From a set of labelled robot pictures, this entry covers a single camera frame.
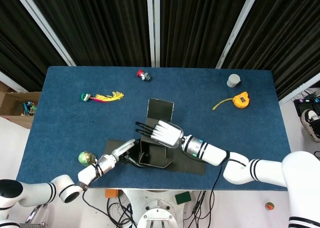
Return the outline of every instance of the sneaker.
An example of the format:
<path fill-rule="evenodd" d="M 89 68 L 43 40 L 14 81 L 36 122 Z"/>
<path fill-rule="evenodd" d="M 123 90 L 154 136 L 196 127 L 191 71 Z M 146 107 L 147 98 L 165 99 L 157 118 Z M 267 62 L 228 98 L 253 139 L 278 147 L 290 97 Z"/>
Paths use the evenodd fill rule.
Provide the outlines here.
<path fill-rule="evenodd" d="M 314 142 L 320 142 L 320 117 L 312 109 L 306 109 L 301 115 L 301 123 Z"/>

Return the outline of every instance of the small orange ball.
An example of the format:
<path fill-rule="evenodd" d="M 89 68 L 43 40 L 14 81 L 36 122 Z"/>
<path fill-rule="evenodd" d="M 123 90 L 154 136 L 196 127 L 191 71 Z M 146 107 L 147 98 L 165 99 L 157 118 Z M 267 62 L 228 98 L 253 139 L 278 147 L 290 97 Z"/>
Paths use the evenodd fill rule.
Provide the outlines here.
<path fill-rule="evenodd" d="M 265 204 L 265 208 L 268 210 L 268 211 L 272 211 L 275 209 L 275 205 L 271 202 L 268 202 Z"/>

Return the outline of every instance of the metal frame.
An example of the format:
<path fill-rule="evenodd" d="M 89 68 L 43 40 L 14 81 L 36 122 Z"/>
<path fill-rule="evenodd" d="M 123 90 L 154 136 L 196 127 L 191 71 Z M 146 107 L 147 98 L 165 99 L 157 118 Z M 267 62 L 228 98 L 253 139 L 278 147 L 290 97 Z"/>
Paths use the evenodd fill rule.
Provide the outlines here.
<path fill-rule="evenodd" d="M 63 58 L 65 63 L 68 66 L 76 66 L 76 63 L 71 58 L 71 55 L 67 52 L 66 48 L 61 43 L 60 39 L 58 38 L 54 30 L 51 28 L 46 18 L 44 17 L 44 15 L 41 13 L 41 11 L 39 10 L 34 0 L 20 0 L 20 2 L 23 4 L 23 6 L 26 8 L 29 14 L 32 16 L 34 21 L 43 31 L 43 33 L 51 42 L 51 44 L 56 49 L 56 51 Z"/>
<path fill-rule="evenodd" d="M 25 88 L 23 88 L 21 85 L 16 83 L 14 80 L 10 79 L 1 71 L 0 71 L 0 82 L 4 83 L 5 85 L 15 90 L 16 92 L 28 92 Z"/>
<path fill-rule="evenodd" d="M 146 0 L 151 66 L 160 67 L 160 0 Z"/>
<path fill-rule="evenodd" d="M 218 63 L 216 64 L 215 68 L 216 69 L 221 69 L 224 61 L 225 61 L 225 58 L 228 54 L 228 52 L 230 51 L 233 43 L 235 42 L 238 34 L 239 34 L 239 31 L 241 29 L 241 27 L 243 26 L 252 6 L 254 5 L 256 0 L 246 0 L 243 7 L 242 7 L 242 10 L 238 16 L 238 19 L 236 20 L 235 24 L 234 24 L 234 27 L 231 31 L 231 34 L 229 36 L 229 39 L 227 40 L 226 42 L 226 45 L 223 49 L 223 52 L 218 60 Z"/>
<path fill-rule="evenodd" d="M 311 87 L 312 85 L 314 85 L 318 81 L 320 81 L 320 72 L 317 75 L 315 75 L 313 78 L 308 80 L 306 83 L 303 83 L 298 88 L 294 89 L 292 92 L 287 94 L 284 98 L 282 98 L 279 101 L 279 105 L 283 105 L 284 103 L 290 101 L 293 97 L 298 95 L 300 92 L 303 92 L 304 90 L 308 89 L 309 87 Z"/>

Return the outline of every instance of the blue carpet surface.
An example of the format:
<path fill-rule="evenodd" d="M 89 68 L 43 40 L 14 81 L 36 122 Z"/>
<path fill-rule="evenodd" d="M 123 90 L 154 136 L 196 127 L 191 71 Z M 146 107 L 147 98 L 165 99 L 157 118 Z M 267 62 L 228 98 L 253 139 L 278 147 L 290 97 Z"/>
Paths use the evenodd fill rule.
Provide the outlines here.
<path fill-rule="evenodd" d="M 290 152 L 273 77 L 267 70 L 150 68 L 150 82 L 137 77 L 141 67 L 52 66 L 27 141 L 17 180 L 50 182 L 68 174 L 75 183 L 84 168 L 78 162 L 82 151 L 100 157 L 107 139 L 139 139 L 135 122 L 146 120 L 149 98 L 174 102 L 172 122 L 212 145 L 252 159 L 282 161 Z M 230 74 L 241 83 L 227 86 Z M 81 101 L 81 93 L 111 95 L 124 93 L 111 103 Z M 247 91 L 245 109 L 232 101 L 212 107 L 226 98 Z M 205 175 L 117 164 L 91 184 L 92 187 L 210 190 L 219 167 L 206 164 Z M 253 181 L 228 183 L 221 176 L 217 190 L 285 190 Z"/>

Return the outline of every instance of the green ball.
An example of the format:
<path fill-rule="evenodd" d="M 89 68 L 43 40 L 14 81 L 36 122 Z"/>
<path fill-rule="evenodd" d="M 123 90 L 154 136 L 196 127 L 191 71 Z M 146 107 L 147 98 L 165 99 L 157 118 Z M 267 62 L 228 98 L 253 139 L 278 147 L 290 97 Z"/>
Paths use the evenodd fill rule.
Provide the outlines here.
<path fill-rule="evenodd" d="M 79 162 L 85 167 L 95 163 L 96 159 L 97 159 L 96 156 L 89 151 L 83 151 L 78 156 Z"/>

